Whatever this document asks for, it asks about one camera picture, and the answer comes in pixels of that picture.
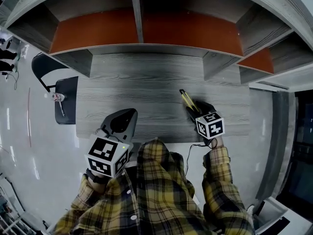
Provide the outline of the white metal rack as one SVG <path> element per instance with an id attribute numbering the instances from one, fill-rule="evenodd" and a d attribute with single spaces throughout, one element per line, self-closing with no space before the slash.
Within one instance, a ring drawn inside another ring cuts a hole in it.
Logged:
<path id="1" fill-rule="evenodd" d="M 0 213 L 0 233 L 2 235 L 24 235 L 16 226 L 11 227 L 5 232 L 4 230 L 6 230 L 12 223 L 13 221 L 7 213 Z"/>

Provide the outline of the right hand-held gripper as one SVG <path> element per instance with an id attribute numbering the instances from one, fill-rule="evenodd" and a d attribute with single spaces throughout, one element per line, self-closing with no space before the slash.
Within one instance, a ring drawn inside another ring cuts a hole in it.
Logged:
<path id="1" fill-rule="evenodd" d="M 195 101 L 195 104 L 199 113 L 190 107 L 186 107 L 186 110 L 195 125 L 195 131 L 203 138 L 205 145 L 210 145 L 213 139 L 225 133 L 224 118 L 209 103 Z"/>

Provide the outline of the person's plaid shirt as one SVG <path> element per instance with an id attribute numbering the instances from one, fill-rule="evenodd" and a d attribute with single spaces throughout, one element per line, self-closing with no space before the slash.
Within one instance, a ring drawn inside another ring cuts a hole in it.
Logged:
<path id="1" fill-rule="evenodd" d="M 85 175 L 53 235 L 255 235 L 246 209 L 213 212 L 193 200 L 183 157 L 160 139 L 142 144 L 135 166 L 109 181 L 101 195 Z"/>

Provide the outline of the white box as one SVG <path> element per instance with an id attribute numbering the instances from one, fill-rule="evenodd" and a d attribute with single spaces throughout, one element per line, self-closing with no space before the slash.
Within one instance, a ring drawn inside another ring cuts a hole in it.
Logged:
<path id="1" fill-rule="evenodd" d="M 273 197 L 266 198 L 254 212 L 256 235 L 287 235 L 291 219 L 289 208 Z"/>

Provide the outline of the black folding chair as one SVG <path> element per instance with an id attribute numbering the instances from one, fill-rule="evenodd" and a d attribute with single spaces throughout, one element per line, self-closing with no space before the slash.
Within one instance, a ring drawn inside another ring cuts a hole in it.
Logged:
<path id="1" fill-rule="evenodd" d="M 62 101 L 65 117 L 62 116 L 59 102 L 54 102 L 56 122 L 59 125 L 75 125 L 78 77 L 64 78 L 56 81 L 54 85 L 46 85 L 42 80 L 45 75 L 55 70 L 66 69 L 66 66 L 43 53 L 37 54 L 32 59 L 31 68 L 35 77 L 48 93 L 60 93 L 65 96 L 64 101 Z"/>

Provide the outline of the wooden shelf unit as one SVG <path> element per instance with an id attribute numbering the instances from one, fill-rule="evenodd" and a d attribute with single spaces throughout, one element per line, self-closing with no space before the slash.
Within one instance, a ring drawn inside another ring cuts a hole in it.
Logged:
<path id="1" fill-rule="evenodd" d="M 95 55 L 202 59 L 242 83 L 313 66 L 313 12 L 302 0 L 3 0 L 0 27 L 85 76 Z"/>

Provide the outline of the clear plastic water bottle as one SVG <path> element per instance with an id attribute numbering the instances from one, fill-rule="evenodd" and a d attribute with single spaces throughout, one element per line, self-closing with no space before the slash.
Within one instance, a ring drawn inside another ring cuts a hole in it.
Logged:
<path id="1" fill-rule="evenodd" d="M 63 94 L 60 93 L 46 93 L 45 94 L 45 98 L 48 98 L 54 102 L 62 102 L 65 99 L 65 96 Z"/>

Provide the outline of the red floor tape line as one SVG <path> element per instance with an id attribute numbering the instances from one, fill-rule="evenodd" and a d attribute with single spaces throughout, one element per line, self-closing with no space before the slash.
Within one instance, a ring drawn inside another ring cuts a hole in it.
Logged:
<path id="1" fill-rule="evenodd" d="M 29 140 L 29 147 L 32 147 L 31 143 L 31 125 L 30 125 L 30 91 L 31 88 L 28 89 L 28 96 L 27 96 L 27 132 L 28 132 L 28 140 Z"/>

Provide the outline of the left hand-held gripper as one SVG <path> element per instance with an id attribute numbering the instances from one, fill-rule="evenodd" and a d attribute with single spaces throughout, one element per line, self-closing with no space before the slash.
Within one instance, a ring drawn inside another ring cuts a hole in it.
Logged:
<path id="1" fill-rule="evenodd" d="M 129 160 L 137 122 L 137 110 L 124 109 L 108 115 L 89 138 L 85 159 L 89 169 L 115 177 Z"/>

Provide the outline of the grey wood-grain table top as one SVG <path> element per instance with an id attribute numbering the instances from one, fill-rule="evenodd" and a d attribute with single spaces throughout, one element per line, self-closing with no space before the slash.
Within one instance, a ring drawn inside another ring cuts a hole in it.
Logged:
<path id="1" fill-rule="evenodd" d="M 197 142 L 200 138 L 180 90 L 221 113 L 226 137 L 248 136 L 249 89 L 240 83 L 237 66 L 205 80 L 201 58 L 133 53 L 93 57 L 90 77 L 78 81 L 76 134 L 89 138 L 106 116 L 134 108 L 138 112 L 135 142 L 155 137 L 164 142 Z"/>

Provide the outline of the person's left forearm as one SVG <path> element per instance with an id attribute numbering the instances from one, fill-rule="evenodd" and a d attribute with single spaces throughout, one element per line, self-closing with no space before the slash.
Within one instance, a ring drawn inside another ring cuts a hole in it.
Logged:
<path id="1" fill-rule="evenodd" d="M 91 170 L 91 171 L 93 172 L 94 175 L 97 175 L 97 176 L 99 176 L 99 177 L 103 177 L 103 176 L 104 176 L 103 174 L 98 173 L 98 172 L 96 172 L 96 171 L 93 171 L 93 170 Z M 100 184 L 93 183 L 89 178 L 87 178 L 86 173 L 85 173 L 84 175 L 85 175 L 85 177 L 86 177 L 86 179 L 87 179 L 89 185 L 91 186 L 91 188 L 92 188 L 95 192 L 97 192 L 97 193 L 99 193 L 99 194 L 101 194 L 101 195 L 103 195 L 103 194 L 106 192 L 107 185 L 108 185 L 109 181 L 112 180 L 112 177 L 110 177 L 110 180 L 107 182 L 107 184 L 105 184 L 105 185 L 100 185 Z"/>

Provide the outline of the black glass double door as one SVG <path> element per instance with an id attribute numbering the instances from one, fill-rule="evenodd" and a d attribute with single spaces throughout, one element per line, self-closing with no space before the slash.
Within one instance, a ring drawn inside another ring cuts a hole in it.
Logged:
<path id="1" fill-rule="evenodd" d="M 290 209 L 313 207 L 313 90 L 295 93 L 295 134 L 286 182 L 277 199 Z"/>

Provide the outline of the person's right forearm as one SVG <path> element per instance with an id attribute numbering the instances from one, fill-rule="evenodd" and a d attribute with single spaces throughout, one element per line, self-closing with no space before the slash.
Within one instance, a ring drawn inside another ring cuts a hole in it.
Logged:
<path id="1" fill-rule="evenodd" d="M 244 209 L 238 188 L 233 184 L 230 157 L 222 137 L 214 138 L 212 149 L 203 157 L 202 188 L 206 205 L 213 211 L 238 212 Z"/>

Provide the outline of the black wristband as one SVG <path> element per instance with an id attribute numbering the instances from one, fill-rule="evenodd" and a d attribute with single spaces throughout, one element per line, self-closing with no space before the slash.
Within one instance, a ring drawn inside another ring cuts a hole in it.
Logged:
<path id="1" fill-rule="evenodd" d="M 99 177 L 97 175 L 94 175 L 93 172 L 90 169 L 88 169 L 88 168 L 86 170 L 86 176 L 93 183 L 100 184 L 100 185 L 105 185 L 110 180 L 110 177 L 107 177 L 105 175 L 103 177 Z"/>

